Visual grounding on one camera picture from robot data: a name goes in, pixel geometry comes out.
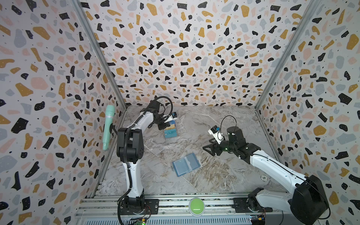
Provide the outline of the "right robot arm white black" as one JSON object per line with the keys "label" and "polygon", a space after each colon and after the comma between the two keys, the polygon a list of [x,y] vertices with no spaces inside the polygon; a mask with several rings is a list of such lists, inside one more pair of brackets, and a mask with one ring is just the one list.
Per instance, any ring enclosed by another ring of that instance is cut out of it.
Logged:
{"label": "right robot arm white black", "polygon": [[213,126],[208,132],[213,138],[203,147],[204,151],[212,156],[220,156],[223,152],[234,154],[247,164],[265,172],[286,189],[286,192],[276,192],[256,188],[247,196],[246,209],[260,212],[272,208],[289,212],[305,225],[314,224],[325,212],[330,211],[318,177],[305,176],[287,168],[257,145],[247,142],[242,130],[237,126],[227,129],[228,137],[224,137],[218,126]]}

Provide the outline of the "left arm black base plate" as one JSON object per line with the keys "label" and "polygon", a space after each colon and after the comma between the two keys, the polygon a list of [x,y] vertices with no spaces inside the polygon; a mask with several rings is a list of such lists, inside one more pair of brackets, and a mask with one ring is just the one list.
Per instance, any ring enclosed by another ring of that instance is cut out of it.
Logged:
{"label": "left arm black base plate", "polygon": [[128,198],[123,199],[118,205],[118,215],[144,215],[158,214],[159,200],[158,199],[140,199]]}

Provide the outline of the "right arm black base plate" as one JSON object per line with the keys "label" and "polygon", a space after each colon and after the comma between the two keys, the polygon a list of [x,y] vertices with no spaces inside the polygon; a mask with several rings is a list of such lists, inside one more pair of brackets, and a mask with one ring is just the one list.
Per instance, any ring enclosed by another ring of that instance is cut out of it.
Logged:
{"label": "right arm black base plate", "polygon": [[264,208],[254,199],[234,198],[232,208],[236,213],[268,213],[273,212],[273,208]]}

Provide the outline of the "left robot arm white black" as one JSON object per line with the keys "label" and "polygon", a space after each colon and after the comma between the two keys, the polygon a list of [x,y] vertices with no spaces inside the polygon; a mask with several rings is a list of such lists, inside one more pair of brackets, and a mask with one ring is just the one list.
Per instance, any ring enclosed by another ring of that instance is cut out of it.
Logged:
{"label": "left robot arm white black", "polygon": [[117,157],[121,160],[126,175],[127,190],[118,200],[118,213],[124,210],[141,214],[146,210],[144,188],[141,182],[141,159],[144,155],[143,133],[153,124],[159,130],[169,126],[173,120],[173,103],[169,97],[161,96],[152,100],[140,115],[127,127],[117,132]]}

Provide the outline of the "blue leather card holder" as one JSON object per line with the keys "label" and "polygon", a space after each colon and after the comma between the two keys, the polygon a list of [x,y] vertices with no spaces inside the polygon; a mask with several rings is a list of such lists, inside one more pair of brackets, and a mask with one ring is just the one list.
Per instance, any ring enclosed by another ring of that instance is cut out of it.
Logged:
{"label": "blue leather card holder", "polygon": [[181,177],[201,167],[194,153],[173,161],[172,166],[177,177]]}

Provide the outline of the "orange credit card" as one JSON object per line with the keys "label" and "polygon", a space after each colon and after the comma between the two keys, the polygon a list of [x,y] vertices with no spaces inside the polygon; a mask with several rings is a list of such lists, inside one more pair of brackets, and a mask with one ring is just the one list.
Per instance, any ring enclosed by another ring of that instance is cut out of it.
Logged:
{"label": "orange credit card", "polygon": [[175,124],[170,124],[169,126],[166,127],[166,130],[172,130],[172,129],[176,129]]}

